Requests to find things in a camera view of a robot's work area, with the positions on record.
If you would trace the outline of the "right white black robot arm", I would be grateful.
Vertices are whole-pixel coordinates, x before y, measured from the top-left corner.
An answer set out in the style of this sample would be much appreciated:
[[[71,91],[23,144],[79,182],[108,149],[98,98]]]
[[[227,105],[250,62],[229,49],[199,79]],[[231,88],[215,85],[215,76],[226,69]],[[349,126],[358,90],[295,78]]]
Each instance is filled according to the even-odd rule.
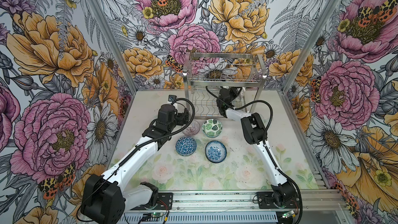
[[[273,203],[284,207],[294,199],[302,203],[301,192],[295,181],[283,172],[276,160],[268,141],[268,130],[273,120],[274,111],[270,103],[254,100],[242,107],[233,106],[232,102],[241,92],[241,88],[221,88],[216,98],[219,113],[230,120],[240,122],[245,141],[253,145],[263,161],[273,190]],[[269,109],[269,120],[265,124],[259,113],[245,112],[244,109],[256,103],[265,104]]]

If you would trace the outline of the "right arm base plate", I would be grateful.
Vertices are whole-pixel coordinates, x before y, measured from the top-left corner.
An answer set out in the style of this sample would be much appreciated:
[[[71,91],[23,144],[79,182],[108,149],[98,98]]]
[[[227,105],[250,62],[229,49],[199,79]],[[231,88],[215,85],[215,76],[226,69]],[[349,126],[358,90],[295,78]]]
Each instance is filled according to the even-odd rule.
[[[300,199],[296,194],[289,198],[271,191],[256,192],[253,202],[257,203],[260,209],[299,209],[301,207]]]

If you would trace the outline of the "blue floral pattern bowl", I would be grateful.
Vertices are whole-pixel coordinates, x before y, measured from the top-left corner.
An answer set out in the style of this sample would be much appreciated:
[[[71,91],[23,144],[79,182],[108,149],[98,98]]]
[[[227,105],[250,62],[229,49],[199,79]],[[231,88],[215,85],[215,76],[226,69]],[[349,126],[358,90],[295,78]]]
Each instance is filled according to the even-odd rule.
[[[221,163],[227,157],[227,149],[220,141],[210,141],[205,147],[205,155],[212,163]]]

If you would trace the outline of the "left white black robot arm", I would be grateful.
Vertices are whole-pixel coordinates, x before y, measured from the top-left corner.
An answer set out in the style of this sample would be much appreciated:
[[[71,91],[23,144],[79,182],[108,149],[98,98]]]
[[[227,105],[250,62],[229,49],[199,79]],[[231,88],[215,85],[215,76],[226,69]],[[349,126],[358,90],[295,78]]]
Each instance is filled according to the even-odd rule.
[[[157,118],[122,160],[100,176],[93,174],[87,179],[78,213],[90,222],[116,224],[125,211],[140,205],[156,204],[158,188],[150,183],[141,183],[130,194],[125,189],[141,166],[194,120],[195,107],[180,113],[177,103],[163,104]]]

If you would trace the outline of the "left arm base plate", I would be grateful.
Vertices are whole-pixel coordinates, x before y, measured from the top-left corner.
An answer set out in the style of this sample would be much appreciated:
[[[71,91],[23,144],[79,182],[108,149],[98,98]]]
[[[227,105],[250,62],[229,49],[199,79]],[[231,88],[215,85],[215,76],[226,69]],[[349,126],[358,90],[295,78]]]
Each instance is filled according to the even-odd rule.
[[[158,199],[154,206],[150,206],[150,204],[139,205],[135,208],[132,208],[132,211],[152,211],[152,210],[171,210],[173,206],[173,197],[174,194],[171,192],[161,192],[158,193]]]

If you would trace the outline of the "blue geometric pattern bowl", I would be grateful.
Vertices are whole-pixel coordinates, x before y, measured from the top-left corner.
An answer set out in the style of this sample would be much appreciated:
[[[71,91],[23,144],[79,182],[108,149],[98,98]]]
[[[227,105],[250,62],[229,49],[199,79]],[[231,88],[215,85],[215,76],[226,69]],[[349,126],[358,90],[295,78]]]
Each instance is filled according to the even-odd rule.
[[[197,149],[197,142],[191,136],[184,136],[176,142],[176,151],[181,156],[190,156]]]

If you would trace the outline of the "green leaf pattern bowl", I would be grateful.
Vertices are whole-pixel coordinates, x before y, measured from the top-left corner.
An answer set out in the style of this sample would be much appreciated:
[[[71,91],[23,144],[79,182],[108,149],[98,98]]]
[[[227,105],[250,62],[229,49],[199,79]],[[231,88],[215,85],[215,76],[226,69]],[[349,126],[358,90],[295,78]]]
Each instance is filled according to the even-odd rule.
[[[218,137],[223,130],[223,125],[220,120],[217,119],[207,119],[202,124],[202,131],[203,133],[209,138],[216,138]]]

